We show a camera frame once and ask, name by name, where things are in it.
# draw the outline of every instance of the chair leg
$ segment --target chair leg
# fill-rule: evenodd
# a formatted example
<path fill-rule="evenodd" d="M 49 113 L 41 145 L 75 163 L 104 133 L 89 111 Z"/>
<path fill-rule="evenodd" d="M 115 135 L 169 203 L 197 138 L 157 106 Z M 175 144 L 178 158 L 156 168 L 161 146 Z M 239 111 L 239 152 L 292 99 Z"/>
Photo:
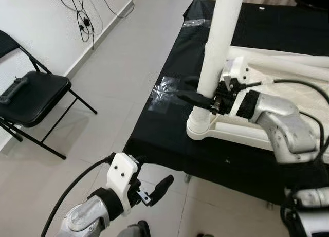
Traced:
<path fill-rule="evenodd" d="M 56 126 L 60 123 L 60 121 L 63 119 L 63 117 L 67 114 L 67 112 L 71 109 L 71 107 L 73 106 L 73 104 L 77 101 L 77 99 L 75 99 L 71 105 L 65 110 L 65 112 L 62 114 L 62 116 L 58 119 L 58 121 L 56 121 L 56 123 L 52 126 L 52 128 L 49 130 L 49 132 L 46 134 L 46 136 L 41 140 L 41 143 L 43 143 L 46 138 L 50 135 L 50 133 L 56 128 Z"/>
<path fill-rule="evenodd" d="M 88 108 L 88 109 L 90 109 L 91 111 L 93 111 L 93 113 L 96 115 L 97 114 L 97 111 L 96 110 L 94 110 L 88 103 L 86 103 L 81 97 L 79 97 L 73 90 L 69 90 L 69 92 L 72 94 L 72 95 L 74 95 L 76 98 L 78 98 L 79 99 L 79 101 L 80 102 L 82 102 L 84 105 L 86 105 L 86 107 Z"/>
<path fill-rule="evenodd" d="M 49 146 L 41 143 L 40 141 L 38 141 L 37 139 L 33 138 L 32 136 L 28 135 L 27 133 L 23 132 L 22 130 L 18 129 L 17 127 L 15 127 L 14 125 L 10 125 L 10 128 L 13 129 L 15 132 L 21 134 L 23 137 L 31 140 L 33 143 L 41 146 L 42 148 L 46 149 L 47 151 L 53 153 L 54 155 L 60 157 L 61 159 L 65 160 L 66 156 L 62 155 L 61 153 L 53 150 L 52 148 L 50 148 Z"/>
<path fill-rule="evenodd" d="M 12 135 L 15 139 L 17 139 L 19 142 L 23 141 L 23 138 L 18 135 L 17 133 L 14 133 L 12 130 L 10 130 L 7 126 L 5 126 L 4 124 L 0 123 L 0 126 L 7 131 L 10 135 Z"/>

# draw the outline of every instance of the robotic arm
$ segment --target robotic arm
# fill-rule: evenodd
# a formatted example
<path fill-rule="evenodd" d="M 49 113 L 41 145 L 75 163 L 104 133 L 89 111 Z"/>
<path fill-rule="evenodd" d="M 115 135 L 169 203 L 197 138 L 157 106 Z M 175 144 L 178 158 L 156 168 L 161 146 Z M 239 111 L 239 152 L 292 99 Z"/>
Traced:
<path fill-rule="evenodd" d="M 260 125 L 269 137 L 285 180 L 287 199 L 281 216 L 290 236 L 329 236 L 329 177 L 322 159 L 317 159 L 312 130 L 297 107 L 251 90 L 237 115 Z"/>
<path fill-rule="evenodd" d="M 163 179 L 148 195 L 139 188 L 140 169 L 141 163 L 134 157 L 115 154 L 107 174 L 106 189 L 97 189 L 86 202 L 73 207 L 64 217 L 56 236 L 98 237 L 110 221 L 121 214 L 129 214 L 136 204 L 155 205 L 166 194 L 174 177 L 169 175 Z"/>
<path fill-rule="evenodd" d="M 224 66 L 214 99 L 196 92 L 177 96 L 214 115 L 228 114 L 239 104 L 236 115 L 260 125 L 273 147 L 286 186 L 281 218 L 290 236 L 329 236 L 329 176 L 312 129 L 286 99 L 250 90 L 241 103 L 235 102 L 247 88 L 245 75 L 246 63 L 236 58 Z"/>

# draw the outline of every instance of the black folding chair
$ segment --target black folding chair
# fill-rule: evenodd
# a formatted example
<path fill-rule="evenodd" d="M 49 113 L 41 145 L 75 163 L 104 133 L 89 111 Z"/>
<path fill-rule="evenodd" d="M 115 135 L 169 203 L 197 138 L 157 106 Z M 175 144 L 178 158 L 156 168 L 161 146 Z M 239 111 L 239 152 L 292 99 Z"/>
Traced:
<path fill-rule="evenodd" d="M 24 77 L 28 79 L 28 83 L 13 95 L 8 105 L 0 104 L 0 127 L 20 142 L 23 140 L 22 135 L 60 158 L 66 159 L 66 156 L 45 145 L 44 141 L 77 100 L 80 100 L 95 114 L 97 111 L 71 90 L 71 82 L 67 77 L 53 75 L 12 37 L 0 30 L 0 58 L 15 49 L 20 49 L 29 57 L 35 71 L 25 74 Z M 41 141 L 15 126 L 18 124 L 24 127 L 33 127 L 39 124 L 67 92 L 75 96 L 75 100 Z"/>

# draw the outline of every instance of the chair seat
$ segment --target chair seat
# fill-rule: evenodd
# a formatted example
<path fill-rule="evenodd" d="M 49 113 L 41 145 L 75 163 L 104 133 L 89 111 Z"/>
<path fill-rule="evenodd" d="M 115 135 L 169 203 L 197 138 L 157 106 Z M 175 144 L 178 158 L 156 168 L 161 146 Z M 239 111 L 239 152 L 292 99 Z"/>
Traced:
<path fill-rule="evenodd" d="M 68 78 L 30 71 L 24 85 L 11 99 L 0 104 L 0 117 L 8 122 L 32 127 L 39 124 L 71 88 Z"/>

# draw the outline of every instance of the black tablecloth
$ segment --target black tablecloth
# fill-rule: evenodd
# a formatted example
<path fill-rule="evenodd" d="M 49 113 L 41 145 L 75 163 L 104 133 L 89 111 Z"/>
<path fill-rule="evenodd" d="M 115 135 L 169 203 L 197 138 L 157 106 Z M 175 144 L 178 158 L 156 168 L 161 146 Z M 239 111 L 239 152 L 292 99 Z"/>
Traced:
<path fill-rule="evenodd" d="M 210 20 L 214 5 L 215 1 L 194 0 L 184 20 Z M 165 76 L 200 75 L 207 24 L 181 29 L 156 85 Z M 243 3 L 232 45 L 328 56 L 328 13 Z M 192 89 L 182 81 L 178 88 Z M 159 113 L 148 110 L 151 102 L 152 98 L 146 102 L 124 148 L 126 153 L 146 155 L 148 163 L 185 171 L 269 202 L 282 202 L 284 185 L 273 152 L 214 138 L 192 140 L 186 134 L 191 105 L 173 102 Z"/>

